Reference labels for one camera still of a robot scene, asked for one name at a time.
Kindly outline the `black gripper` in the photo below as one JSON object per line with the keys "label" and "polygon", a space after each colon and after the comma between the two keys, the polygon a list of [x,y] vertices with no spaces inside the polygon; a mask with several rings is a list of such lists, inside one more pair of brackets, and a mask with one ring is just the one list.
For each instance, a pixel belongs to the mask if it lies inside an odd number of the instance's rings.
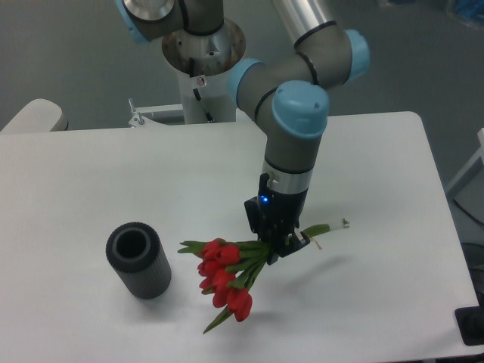
{"label": "black gripper", "polygon": [[299,227],[299,216],[308,190],[296,194],[281,193],[268,186],[269,180],[267,172],[260,175],[258,194],[245,201],[244,208],[250,230],[259,240],[271,242],[267,264],[273,265],[279,258],[298,252],[310,243],[307,234],[293,231]]}

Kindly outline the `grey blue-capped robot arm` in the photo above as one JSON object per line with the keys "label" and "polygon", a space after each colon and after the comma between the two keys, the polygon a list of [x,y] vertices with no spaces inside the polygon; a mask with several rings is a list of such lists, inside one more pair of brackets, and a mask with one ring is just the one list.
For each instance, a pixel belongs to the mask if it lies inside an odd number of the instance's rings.
{"label": "grey blue-capped robot arm", "polygon": [[245,57],[244,33],[221,1],[116,7],[136,42],[161,40],[187,124],[229,122],[241,110],[265,133],[258,194],[244,206],[252,232],[269,246],[268,263],[307,246],[299,217],[327,126],[327,91],[368,70],[365,38],[341,29],[324,1],[276,1],[294,53],[268,65]]}

